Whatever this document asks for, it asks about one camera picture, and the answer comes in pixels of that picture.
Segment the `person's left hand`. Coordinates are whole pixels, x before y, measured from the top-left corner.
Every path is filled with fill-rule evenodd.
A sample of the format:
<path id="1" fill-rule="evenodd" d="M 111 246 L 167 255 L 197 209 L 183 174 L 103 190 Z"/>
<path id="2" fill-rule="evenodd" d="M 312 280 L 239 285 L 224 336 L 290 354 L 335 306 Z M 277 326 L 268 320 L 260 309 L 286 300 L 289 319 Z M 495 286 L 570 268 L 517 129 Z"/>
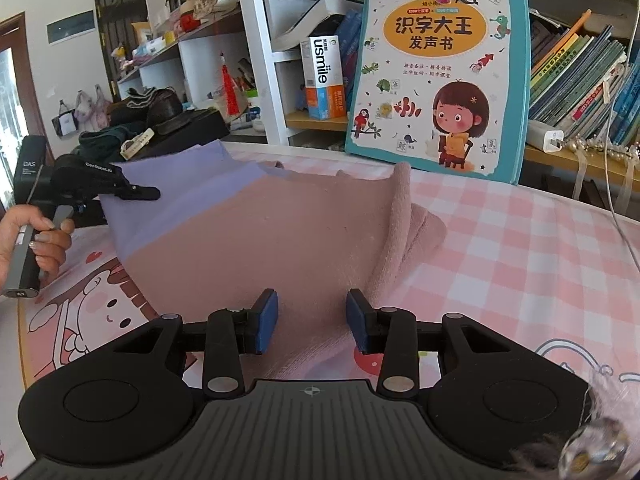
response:
<path id="1" fill-rule="evenodd" d="M 1 286 L 4 286 L 9 273 L 18 232 L 26 224 L 30 224 L 36 231 L 29 247 L 43 273 L 41 284 L 47 285 L 54 280 L 66 261 L 66 252 L 72 246 L 70 236 L 75 229 L 73 220 L 65 219 L 57 228 L 38 207 L 15 205 L 1 219 Z"/>

